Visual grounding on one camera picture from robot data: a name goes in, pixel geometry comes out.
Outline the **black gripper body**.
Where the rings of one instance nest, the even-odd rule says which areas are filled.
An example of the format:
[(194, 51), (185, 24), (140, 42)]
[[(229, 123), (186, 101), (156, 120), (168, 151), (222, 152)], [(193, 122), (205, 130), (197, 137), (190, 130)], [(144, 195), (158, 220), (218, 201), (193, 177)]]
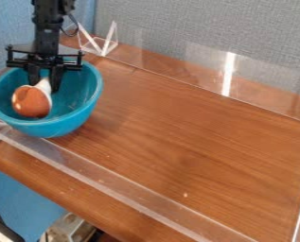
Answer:
[(63, 17), (67, 16), (73, 24), (76, 20), (71, 11), (76, 0), (31, 0), (33, 6), (32, 22), (35, 24), (35, 39), (27, 44), (8, 44), (5, 47), (8, 58), (7, 66), (28, 69), (31, 66), (47, 69), (53, 66), (67, 70), (80, 70), (82, 52), (59, 51), (59, 33), (64, 32)]

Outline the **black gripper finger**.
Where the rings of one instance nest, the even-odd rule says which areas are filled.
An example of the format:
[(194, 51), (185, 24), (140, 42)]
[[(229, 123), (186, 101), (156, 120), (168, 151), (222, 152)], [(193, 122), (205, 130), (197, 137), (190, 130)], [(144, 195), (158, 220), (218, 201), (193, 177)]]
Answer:
[(35, 64), (27, 65), (28, 81), (32, 86), (39, 82), (39, 66)]
[(51, 83), (51, 90), (53, 93), (57, 91), (57, 88), (59, 88), (63, 71), (64, 71), (64, 68), (60, 64), (53, 66), (49, 71), (49, 83)]

